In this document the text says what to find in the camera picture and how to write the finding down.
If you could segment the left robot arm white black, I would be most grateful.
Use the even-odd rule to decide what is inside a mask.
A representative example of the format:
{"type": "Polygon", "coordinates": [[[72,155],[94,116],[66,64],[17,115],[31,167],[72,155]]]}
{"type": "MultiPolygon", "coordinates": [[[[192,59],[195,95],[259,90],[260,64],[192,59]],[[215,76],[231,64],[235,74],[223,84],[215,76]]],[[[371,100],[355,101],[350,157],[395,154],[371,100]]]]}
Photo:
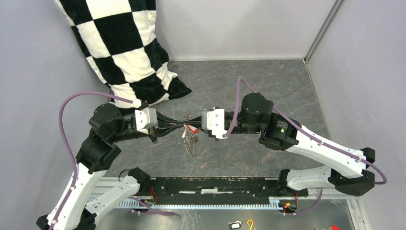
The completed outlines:
{"type": "Polygon", "coordinates": [[[168,118],[153,108],[135,110],[125,118],[110,103],[97,107],[89,123],[89,136],[74,158],[74,171],[62,197],[51,213],[36,222],[42,230],[93,230],[111,210],[135,194],[147,195],[146,200],[140,201],[146,208],[157,204],[157,187],[140,168],[128,170],[117,185],[100,197],[90,200],[90,196],[120,154],[117,142],[149,138],[157,143],[159,137],[184,126],[182,121],[168,118]]]}

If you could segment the red tag key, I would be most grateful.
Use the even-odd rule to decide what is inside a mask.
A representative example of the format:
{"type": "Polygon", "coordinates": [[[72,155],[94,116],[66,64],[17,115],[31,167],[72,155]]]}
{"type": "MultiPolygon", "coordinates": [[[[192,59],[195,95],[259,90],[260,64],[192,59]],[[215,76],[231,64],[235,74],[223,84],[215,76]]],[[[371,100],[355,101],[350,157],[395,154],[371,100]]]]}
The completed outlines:
{"type": "Polygon", "coordinates": [[[184,131],[182,133],[182,138],[185,138],[188,133],[197,134],[200,130],[197,127],[190,126],[188,124],[184,124],[184,131]]]}

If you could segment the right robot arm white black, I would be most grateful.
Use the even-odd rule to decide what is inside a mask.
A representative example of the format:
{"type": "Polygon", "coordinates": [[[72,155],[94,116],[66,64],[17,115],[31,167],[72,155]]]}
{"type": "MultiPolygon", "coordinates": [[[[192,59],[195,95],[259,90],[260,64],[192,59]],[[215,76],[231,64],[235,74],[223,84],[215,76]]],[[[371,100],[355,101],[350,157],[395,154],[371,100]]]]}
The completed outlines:
{"type": "Polygon", "coordinates": [[[237,114],[214,108],[185,121],[184,126],[216,139],[225,139],[228,129],[233,134],[259,134],[259,144],[266,148],[320,163],[312,169],[282,170],[276,188],[283,196],[307,188],[334,188],[350,196],[361,196],[375,187],[375,174],[369,171],[375,161],[373,149],[351,149],[323,138],[275,111],[273,106],[263,95],[250,93],[243,97],[237,114]]]}

